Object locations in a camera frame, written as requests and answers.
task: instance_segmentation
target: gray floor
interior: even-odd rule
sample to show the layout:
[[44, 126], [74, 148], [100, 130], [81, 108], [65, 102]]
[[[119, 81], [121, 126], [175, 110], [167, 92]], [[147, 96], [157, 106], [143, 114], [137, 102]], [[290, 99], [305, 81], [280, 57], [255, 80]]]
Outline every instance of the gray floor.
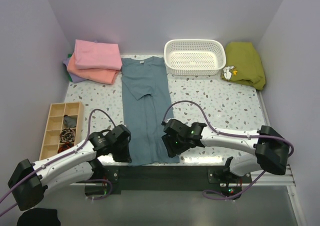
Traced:
[[38, 207], [56, 208], [62, 225], [297, 225], [284, 186], [255, 186], [236, 202], [201, 192], [124, 191], [94, 203], [83, 186], [69, 186]]

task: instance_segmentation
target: pink folded cloth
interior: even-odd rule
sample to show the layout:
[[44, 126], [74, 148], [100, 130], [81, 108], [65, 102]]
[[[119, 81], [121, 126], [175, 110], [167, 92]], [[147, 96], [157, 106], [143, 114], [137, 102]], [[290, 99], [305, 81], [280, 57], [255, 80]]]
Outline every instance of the pink folded cloth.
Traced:
[[68, 72], [71, 72], [79, 77], [86, 78], [95, 82], [113, 84], [116, 80], [119, 71], [109, 70], [109, 69], [84, 69], [79, 70], [76, 68], [76, 57], [73, 53], [70, 57], [68, 67], [66, 68]]
[[75, 41], [75, 66], [77, 69], [112, 69], [122, 66], [118, 44]]

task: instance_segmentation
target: laundry basket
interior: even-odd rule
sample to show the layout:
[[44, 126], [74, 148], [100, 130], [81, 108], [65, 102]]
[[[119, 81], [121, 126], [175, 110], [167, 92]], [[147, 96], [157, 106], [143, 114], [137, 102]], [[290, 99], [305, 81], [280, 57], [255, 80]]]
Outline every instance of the laundry basket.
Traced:
[[226, 65], [226, 54], [214, 40], [171, 40], [164, 47], [164, 62], [173, 75], [215, 75]]

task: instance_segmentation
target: speckled table surface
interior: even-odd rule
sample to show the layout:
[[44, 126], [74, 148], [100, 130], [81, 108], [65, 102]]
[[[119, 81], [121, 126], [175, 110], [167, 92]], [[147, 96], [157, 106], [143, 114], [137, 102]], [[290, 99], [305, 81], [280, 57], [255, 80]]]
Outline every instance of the speckled table surface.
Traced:
[[[161, 55], [123, 55], [124, 58], [143, 60]], [[70, 83], [65, 102], [81, 101], [84, 104], [82, 139], [86, 137], [88, 116], [94, 108], [106, 110], [114, 122], [124, 123], [122, 104], [121, 74], [114, 85], [104, 85], [93, 81]], [[172, 102], [191, 100], [199, 103], [211, 124], [219, 128], [254, 130], [265, 125], [257, 92], [253, 87], [226, 82], [215, 76], [174, 76], [168, 74], [168, 85]], [[185, 123], [204, 122], [200, 110], [189, 103], [177, 104], [173, 108], [174, 117]], [[110, 128], [111, 123], [102, 113], [92, 117], [91, 132]], [[180, 163], [172, 165], [224, 165], [230, 156], [245, 154], [237, 150], [219, 147], [193, 148], [180, 155]], [[108, 165], [126, 165], [114, 162], [111, 155], [99, 160]]]

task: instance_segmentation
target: wooden box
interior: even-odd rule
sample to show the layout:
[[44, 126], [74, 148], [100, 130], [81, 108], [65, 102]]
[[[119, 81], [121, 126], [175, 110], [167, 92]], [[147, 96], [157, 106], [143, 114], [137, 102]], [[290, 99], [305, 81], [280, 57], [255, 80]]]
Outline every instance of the wooden box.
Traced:
[[50, 106], [49, 116], [46, 122], [45, 134], [43, 137], [40, 160], [52, 157], [58, 153], [60, 143], [60, 133], [66, 128], [64, 125], [64, 115], [76, 118], [76, 132], [74, 144], [81, 142], [81, 130], [84, 115], [84, 106], [81, 102], [53, 103]]

